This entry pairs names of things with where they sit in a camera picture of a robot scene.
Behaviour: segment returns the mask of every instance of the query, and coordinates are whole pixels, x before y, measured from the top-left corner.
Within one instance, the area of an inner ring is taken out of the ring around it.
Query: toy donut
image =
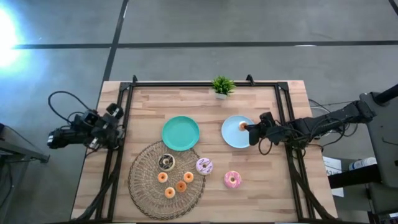
[[[228,171],[224,176],[224,184],[228,188],[238,188],[241,182],[242,178],[236,171]]]
[[[244,127],[246,127],[248,124],[245,121],[239,122],[239,130],[244,131],[246,130]]]
[[[167,175],[165,172],[161,172],[161,173],[157,176],[157,180],[158,180],[160,183],[166,182],[168,178],[169,178],[169,177],[168,177],[168,175]]]
[[[166,190],[164,191],[164,195],[168,198],[171,199],[175,195],[175,190],[172,187],[167,187]]]
[[[192,174],[191,172],[186,172],[186,173],[184,174],[184,181],[185,181],[186,183],[192,182],[192,181],[193,181],[193,174]]]
[[[213,170],[213,163],[207,158],[201,158],[197,162],[197,171],[200,175],[208,175]]]
[[[174,168],[175,165],[175,159],[172,155],[170,154],[164,154],[159,158],[159,167],[163,171],[170,171]]]
[[[187,189],[187,184],[184,181],[178,181],[177,184],[175,185],[175,188],[177,189],[178,192],[184,192]]]

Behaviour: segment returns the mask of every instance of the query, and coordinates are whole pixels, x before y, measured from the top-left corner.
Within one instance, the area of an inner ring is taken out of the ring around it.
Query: small green plant
[[[213,81],[213,89],[216,93],[227,95],[232,93],[232,90],[236,87],[234,81],[224,76],[218,76]]]

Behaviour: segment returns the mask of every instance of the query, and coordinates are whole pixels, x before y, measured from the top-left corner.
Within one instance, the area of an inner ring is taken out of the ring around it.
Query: plate
[[[240,131],[239,123],[245,121],[247,124],[254,124],[252,120],[245,116],[234,115],[226,119],[221,127],[223,139],[232,147],[245,148],[249,147],[249,131]]]
[[[198,124],[187,116],[176,116],[168,120],[162,130],[164,144],[175,151],[192,148],[198,142],[199,136]]]

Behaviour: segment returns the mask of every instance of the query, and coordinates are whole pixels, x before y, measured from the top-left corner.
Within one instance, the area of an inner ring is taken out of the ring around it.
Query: wooden table
[[[312,116],[304,82],[288,83],[295,117]],[[100,114],[105,112],[110,103],[116,102],[119,84],[120,82],[104,83],[98,105]],[[284,108],[288,119],[285,101]],[[207,87],[135,87],[114,222],[156,221],[142,214],[132,202],[127,176],[134,158],[146,146],[161,140],[164,123],[176,115],[187,115],[198,123],[200,140],[194,149],[201,157],[211,159],[215,169],[206,178],[205,191],[196,207],[170,222],[297,221],[283,144],[274,146],[270,154],[262,156],[257,146],[235,149],[228,146],[221,137],[221,125],[229,116],[241,114],[258,123],[259,115],[267,111],[272,112],[274,119],[279,119],[274,89],[268,87],[238,87],[227,100],[217,100],[213,90]],[[269,142],[264,142],[263,151],[269,147]],[[86,159],[72,218],[78,217],[98,193],[105,157],[106,150],[103,150]],[[318,147],[309,147],[304,159],[311,190],[328,212],[337,217],[321,151]],[[230,190],[224,186],[223,176],[229,170],[241,174],[243,184],[240,188]],[[307,214],[302,192],[300,198]],[[104,214],[108,210],[106,200]]]

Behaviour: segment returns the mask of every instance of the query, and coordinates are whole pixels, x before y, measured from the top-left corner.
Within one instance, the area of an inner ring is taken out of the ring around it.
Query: gray floor
[[[18,44],[111,43],[121,3],[3,0],[0,19],[4,11],[9,14]],[[398,40],[398,16],[388,0],[131,0],[120,43],[310,40]],[[68,220],[84,148],[47,148],[48,132],[64,125],[50,111],[47,97],[53,91],[67,90],[95,107],[109,50],[4,52],[0,57],[9,63],[0,65],[0,122],[51,154],[48,164],[29,166],[7,222]],[[252,74],[259,80],[305,80],[310,98],[332,103],[356,100],[362,92],[396,84],[397,57],[398,46],[394,45],[119,49],[110,80],[131,80],[133,74],[140,80],[209,80],[217,75],[242,79]],[[54,107],[62,114],[83,109],[68,96],[55,97]],[[372,154],[362,125],[353,137],[324,152],[325,156],[350,159]],[[366,221],[358,212],[339,210],[339,216]]]

